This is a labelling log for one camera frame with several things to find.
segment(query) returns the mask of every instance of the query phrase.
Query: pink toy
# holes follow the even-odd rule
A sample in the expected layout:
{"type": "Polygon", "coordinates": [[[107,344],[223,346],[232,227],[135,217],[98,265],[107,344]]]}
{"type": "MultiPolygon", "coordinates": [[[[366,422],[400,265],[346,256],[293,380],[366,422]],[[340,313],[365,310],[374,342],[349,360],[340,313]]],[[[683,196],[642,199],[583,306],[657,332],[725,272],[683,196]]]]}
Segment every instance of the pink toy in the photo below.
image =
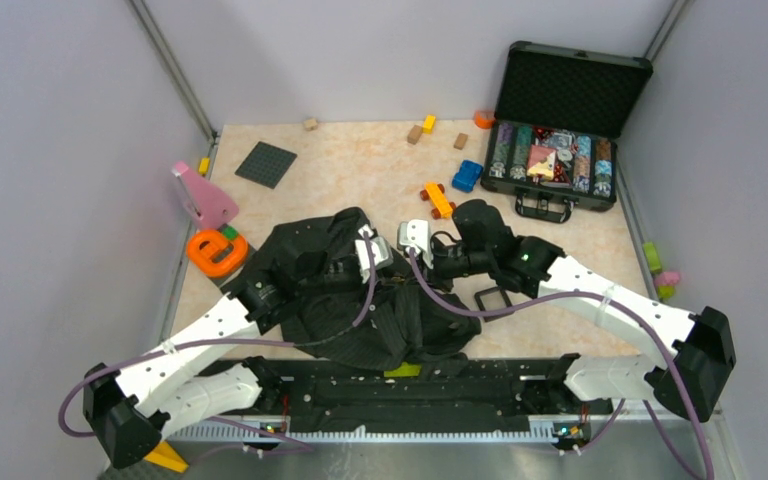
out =
{"type": "Polygon", "coordinates": [[[222,189],[202,178],[184,162],[172,168],[179,181],[179,196],[184,210],[199,230],[216,230],[240,213],[240,207],[222,189]]]}
{"type": "Polygon", "coordinates": [[[663,272],[655,276],[656,287],[674,287],[681,281],[681,274],[678,272],[663,272]]]}

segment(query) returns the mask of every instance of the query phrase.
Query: case handle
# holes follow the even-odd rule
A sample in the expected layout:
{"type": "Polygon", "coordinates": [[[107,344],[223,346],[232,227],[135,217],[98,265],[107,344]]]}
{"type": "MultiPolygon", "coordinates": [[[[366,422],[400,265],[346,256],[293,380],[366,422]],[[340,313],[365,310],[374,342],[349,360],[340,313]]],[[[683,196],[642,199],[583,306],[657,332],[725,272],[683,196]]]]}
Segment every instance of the case handle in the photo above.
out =
{"type": "Polygon", "coordinates": [[[552,198],[551,195],[545,195],[543,193],[539,193],[537,195],[537,205],[534,207],[526,207],[525,206],[525,199],[526,196],[524,193],[520,193],[517,195],[517,201],[514,204],[514,210],[516,210],[517,214],[522,217],[528,217],[528,218],[534,218],[537,220],[545,220],[547,222],[553,222],[553,223],[564,223],[572,216],[572,209],[575,206],[573,202],[571,202],[569,199],[564,199],[564,211],[563,212],[552,212],[549,211],[549,200],[552,198]]]}

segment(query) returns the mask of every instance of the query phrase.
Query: black case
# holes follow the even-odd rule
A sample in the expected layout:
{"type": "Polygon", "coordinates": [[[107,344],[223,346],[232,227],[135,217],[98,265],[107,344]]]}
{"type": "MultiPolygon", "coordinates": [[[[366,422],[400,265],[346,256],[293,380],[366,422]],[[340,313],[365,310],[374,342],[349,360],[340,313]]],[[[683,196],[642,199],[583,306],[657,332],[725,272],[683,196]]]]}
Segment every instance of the black case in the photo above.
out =
{"type": "MultiPolygon", "coordinates": [[[[490,135],[481,186],[491,192],[517,195],[516,211],[531,218],[563,223],[573,206],[606,211],[617,201],[617,149],[631,109],[652,76],[652,64],[643,58],[627,58],[568,48],[516,42],[508,51],[505,76],[496,104],[496,123],[490,135]],[[572,188],[540,185],[531,178],[515,180],[490,176],[500,123],[515,127],[535,126],[570,130],[594,139],[611,141],[610,196],[593,194],[595,160],[590,162],[587,193],[572,188]],[[549,211],[549,203],[565,205],[564,212],[549,211]]],[[[514,149],[507,159],[510,170],[514,149]]]]}

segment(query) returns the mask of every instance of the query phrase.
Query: wall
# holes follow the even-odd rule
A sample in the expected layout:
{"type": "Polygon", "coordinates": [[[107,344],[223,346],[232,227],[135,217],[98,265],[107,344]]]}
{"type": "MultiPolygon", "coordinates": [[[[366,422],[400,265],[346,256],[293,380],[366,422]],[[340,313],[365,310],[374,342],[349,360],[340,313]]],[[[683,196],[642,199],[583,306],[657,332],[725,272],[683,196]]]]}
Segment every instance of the wall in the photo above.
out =
{"type": "Polygon", "coordinates": [[[768,2],[696,2],[621,141],[645,228],[681,271],[675,304],[726,312],[737,367],[722,404],[768,478],[768,2]]]}
{"type": "Polygon", "coordinates": [[[125,2],[0,1],[0,479],[103,468],[57,407],[148,346],[186,226],[169,169],[206,151],[125,2]]]}
{"type": "Polygon", "coordinates": [[[671,0],[147,2],[214,125],[471,118],[516,40],[642,55],[671,0]]]}

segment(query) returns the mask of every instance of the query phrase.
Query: white poker chip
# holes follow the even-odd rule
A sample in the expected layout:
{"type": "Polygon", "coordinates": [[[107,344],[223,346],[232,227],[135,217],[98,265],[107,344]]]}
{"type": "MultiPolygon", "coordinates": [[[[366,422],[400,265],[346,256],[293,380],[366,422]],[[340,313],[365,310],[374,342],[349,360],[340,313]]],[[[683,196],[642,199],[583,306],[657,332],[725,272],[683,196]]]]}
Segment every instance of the white poker chip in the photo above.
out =
{"type": "Polygon", "coordinates": [[[569,162],[572,160],[572,152],[567,149],[558,150],[558,158],[562,162],[569,162]]]}

